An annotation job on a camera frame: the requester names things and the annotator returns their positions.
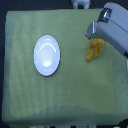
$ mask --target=white plate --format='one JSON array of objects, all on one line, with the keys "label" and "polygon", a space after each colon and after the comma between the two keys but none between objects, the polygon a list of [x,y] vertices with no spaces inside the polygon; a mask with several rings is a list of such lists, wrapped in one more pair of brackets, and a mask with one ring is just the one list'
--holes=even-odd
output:
[{"label": "white plate", "polygon": [[34,49],[34,64],[44,76],[52,75],[60,61],[60,49],[57,41],[50,35],[42,36]]}]

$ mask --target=green tablecloth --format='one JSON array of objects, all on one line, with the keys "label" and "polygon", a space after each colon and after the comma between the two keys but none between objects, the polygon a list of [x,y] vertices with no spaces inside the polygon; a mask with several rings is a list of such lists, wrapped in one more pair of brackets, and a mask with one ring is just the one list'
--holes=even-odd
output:
[{"label": "green tablecloth", "polygon": [[[8,12],[3,121],[10,126],[117,124],[128,118],[126,60],[110,44],[85,61],[88,25],[101,10]],[[61,51],[50,77],[33,63],[37,40],[52,35]]]}]

